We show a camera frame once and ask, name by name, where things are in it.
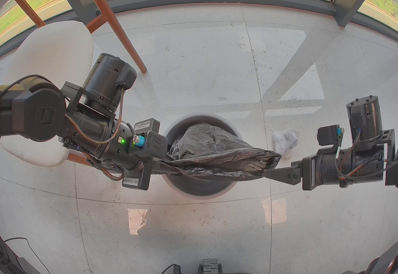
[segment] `black garbage bag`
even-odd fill
[[[254,148],[225,130],[209,124],[189,127],[172,145],[167,164],[183,175],[212,181],[259,179],[274,169],[281,155]]]

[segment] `crumpled plastic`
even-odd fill
[[[281,155],[255,148],[225,130],[209,124],[189,127],[172,145],[167,164],[183,175],[212,181],[246,181],[274,169]]]
[[[283,158],[290,158],[292,148],[299,143],[293,128],[286,128],[273,133],[275,151]]]

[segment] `cylindrical motor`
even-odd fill
[[[136,78],[137,73],[132,66],[118,57],[102,53],[82,86],[98,98],[94,101],[87,97],[84,104],[99,112],[102,107],[115,112],[120,102],[122,87],[131,88]]]
[[[354,142],[361,129],[358,144],[373,142],[383,133],[379,98],[370,95],[355,99],[347,104],[348,119],[351,128],[351,137]]]

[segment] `blue connector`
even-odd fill
[[[135,135],[132,138],[132,143],[137,147],[144,147],[145,138],[143,136]]]

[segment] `white chair seat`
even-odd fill
[[[81,86],[90,72],[92,58],[93,39],[83,23],[51,23],[32,32],[20,45],[4,78],[12,83],[29,74],[40,74],[58,88],[65,81]],[[14,156],[37,166],[57,166],[69,154],[57,136],[47,142],[5,136],[0,144]]]

